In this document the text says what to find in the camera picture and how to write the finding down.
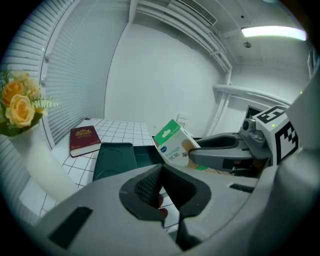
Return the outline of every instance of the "white vase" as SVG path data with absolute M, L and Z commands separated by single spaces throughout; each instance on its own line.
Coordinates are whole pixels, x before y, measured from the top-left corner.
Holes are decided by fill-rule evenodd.
M 78 191 L 76 184 L 48 149 L 39 124 L 8 138 L 21 155 L 30 176 L 49 196 L 61 202 Z

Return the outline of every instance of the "white wall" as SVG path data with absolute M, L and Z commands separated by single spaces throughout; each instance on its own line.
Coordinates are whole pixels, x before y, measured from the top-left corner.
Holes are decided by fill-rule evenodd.
M 221 78 L 209 57 L 158 30 L 133 24 L 113 56 L 104 118 L 146 123 L 155 135 L 179 112 L 187 130 L 205 135 Z
M 235 86 L 261 90 L 293 102 L 307 86 L 306 70 L 241 64 L 233 69 L 231 81 Z
M 221 114 L 213 135 L 220 133 L 237 133 L 246 118 L 248 108 L 264 111 L 274 104 L 253 97 L 230 96 L 227 107 Z

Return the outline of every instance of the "window blinds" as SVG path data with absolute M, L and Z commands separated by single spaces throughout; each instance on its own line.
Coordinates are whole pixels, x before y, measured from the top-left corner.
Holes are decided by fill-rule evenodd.
M 46 47 L 61 16 L 72 0 L 43 1 L 24 21 L 12 38 L 0 70 L 5 65 L 11 70 L 25 70 L 38 81 Z M 19 200 L 30 176 L 18 152 L 7 139 L 0 135 L 1 193 L 15 216 L 34 224 L 39 218 Z
M 82 0 L 52 39 L 45 91 L 61 103 L 48 112 L 55 143 L 84 118 L 104 117 L 108 72 L 128 22 L 129 4 L 129 0 Z

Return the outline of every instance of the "box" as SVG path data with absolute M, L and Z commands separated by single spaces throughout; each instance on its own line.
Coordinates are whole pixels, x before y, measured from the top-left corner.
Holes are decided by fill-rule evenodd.
M 157 150 L 166 163 L 200 171 L 207 169 L 189 158 L 189 150 L 200 148 L 200 146 L 173 119 L 153 139 Z

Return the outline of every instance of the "table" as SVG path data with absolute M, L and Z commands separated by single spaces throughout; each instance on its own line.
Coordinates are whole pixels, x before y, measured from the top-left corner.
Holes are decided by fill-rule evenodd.
M 133 146 L 152 146 L 154 141 L 145 123 L 92 118 L 83 120 L 76 127 L 94 126 L 101 142 L 132 143 Z M 69 154 L 70 134 L 68 133 L 52 149 L 52 154 L 68 173 L 73 182 L 81 189 L 92 182 L 99 151 L 78 157 Z M 47 195 L 31 178 L 20 195 L 21 202 L 39 217 L 52 210 L 57 202 Z M 179 220 L 179 211 L 169 197 L 165 197 L 161 207 L 168 210 L 165 219 L 167 232 L 175 231 Z

